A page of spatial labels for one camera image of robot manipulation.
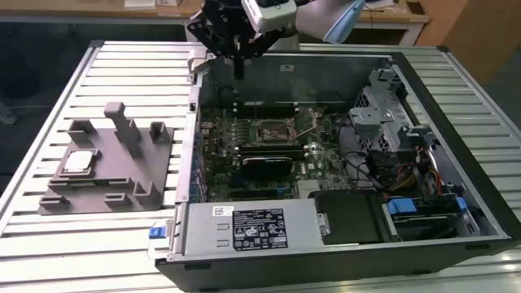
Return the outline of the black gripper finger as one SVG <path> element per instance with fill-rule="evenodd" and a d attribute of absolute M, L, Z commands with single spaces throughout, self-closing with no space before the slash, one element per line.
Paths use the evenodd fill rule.
<path fill-rule="evenodd" d="M 240 51 L 234 31 L 234 17 L 226 12 L 199 11 L 189 21 L 189 31 L 218 57 L 234 64 L 234 77 L 240 80 Z"/>
<path fill-rule="evenodd" d="M 255 38 L 255 35 L 240 36 L 240 80 L 246 77 L 246 60 L 259 58 L 286 35 L 286 28 L 270 31 Z"/>

